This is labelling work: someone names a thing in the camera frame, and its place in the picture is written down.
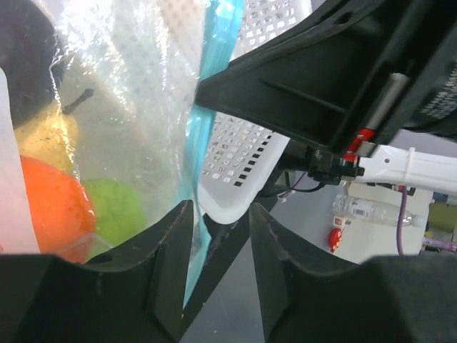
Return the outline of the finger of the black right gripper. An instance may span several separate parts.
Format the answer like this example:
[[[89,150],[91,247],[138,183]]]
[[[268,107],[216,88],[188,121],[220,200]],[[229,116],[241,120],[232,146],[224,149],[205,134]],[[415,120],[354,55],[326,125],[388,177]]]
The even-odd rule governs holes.
[[[203,80],[199,106],[343,154],[393,88],[432,1],[326,1]]]

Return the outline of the green fruit toy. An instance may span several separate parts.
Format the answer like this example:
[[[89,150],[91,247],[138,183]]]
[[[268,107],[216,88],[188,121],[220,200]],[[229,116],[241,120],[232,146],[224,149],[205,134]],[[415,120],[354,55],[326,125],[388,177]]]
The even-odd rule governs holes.
[[[134,188],[115,179],[88,179],[82,185],[91,198],[96,217],[87,259],[117,247],[146,228],[146,215]]]

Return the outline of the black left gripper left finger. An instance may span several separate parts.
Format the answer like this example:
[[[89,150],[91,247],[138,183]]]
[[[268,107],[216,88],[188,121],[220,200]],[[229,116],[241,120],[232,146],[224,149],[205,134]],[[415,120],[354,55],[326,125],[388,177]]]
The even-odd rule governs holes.
[[[1,256],[3,342],[177,342],[194,227],[183,201],[85,264]]]

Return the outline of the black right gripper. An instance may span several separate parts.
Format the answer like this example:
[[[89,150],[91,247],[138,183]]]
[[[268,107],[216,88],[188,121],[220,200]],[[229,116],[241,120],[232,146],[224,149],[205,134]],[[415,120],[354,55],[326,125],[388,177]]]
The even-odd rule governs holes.
[[[389,143],[401,129],[456,141],[456,2],[429,4],[401,51],[396,71],[408,83],[376,130],[376,143]]]

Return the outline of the orange fruit toy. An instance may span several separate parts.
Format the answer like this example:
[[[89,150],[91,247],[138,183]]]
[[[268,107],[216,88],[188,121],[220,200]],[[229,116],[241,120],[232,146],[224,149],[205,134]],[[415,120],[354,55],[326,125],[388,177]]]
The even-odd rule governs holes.
[[[39,251],[85,262],[96,226],[85,188],[50,164],[27,156],[20,159]]]

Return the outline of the dark brown mangosteen toy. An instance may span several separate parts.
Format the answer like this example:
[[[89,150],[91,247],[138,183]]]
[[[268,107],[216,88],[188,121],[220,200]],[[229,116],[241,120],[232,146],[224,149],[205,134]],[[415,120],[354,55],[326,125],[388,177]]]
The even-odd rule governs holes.
[[[58,47],[53,25],[34,2],[1,1],[1,69],[14,127],[53,101],[63,79],[63,69],[51,67]]]

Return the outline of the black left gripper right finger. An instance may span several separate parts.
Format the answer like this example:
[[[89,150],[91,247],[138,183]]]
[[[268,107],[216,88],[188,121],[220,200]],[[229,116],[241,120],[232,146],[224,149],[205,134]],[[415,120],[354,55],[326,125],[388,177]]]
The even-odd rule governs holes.
[[[354,264],[249,209],[267,342],[454,342],[456,258],[374,257]]]

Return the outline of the clear zip top bag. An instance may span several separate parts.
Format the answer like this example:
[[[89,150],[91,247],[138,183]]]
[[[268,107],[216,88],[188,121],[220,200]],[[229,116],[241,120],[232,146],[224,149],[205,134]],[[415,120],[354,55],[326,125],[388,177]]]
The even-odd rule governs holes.
[[[184,179],[199,177],[201,164],[194,157],[184,167],[186,127],[199,107],[199,83],[220,71],[201,75],[191,51],[196,40],[182,29],[190,25],[196,32],[205,1],[32,2],[60,44],[51,67],[60,66],[63,79],[53,100],[65,106],[94,90],[73,112],[79,140],[68,175],[81,185],[115,179],[134,188],[147,219],[144,230],[179,202],[194,202],[184,196]],[[1,69],[1,252],[40,255],[16,128]]]

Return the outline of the yellow pear toy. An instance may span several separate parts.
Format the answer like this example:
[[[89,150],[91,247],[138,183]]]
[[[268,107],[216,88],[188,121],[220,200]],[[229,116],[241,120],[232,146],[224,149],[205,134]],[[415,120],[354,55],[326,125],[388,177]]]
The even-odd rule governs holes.
[[[72,174],[79,140],[79,125],[74,110],[94,95],[92,88],[68,105],[53,100],[25,124],[14,130],[19,153]]]

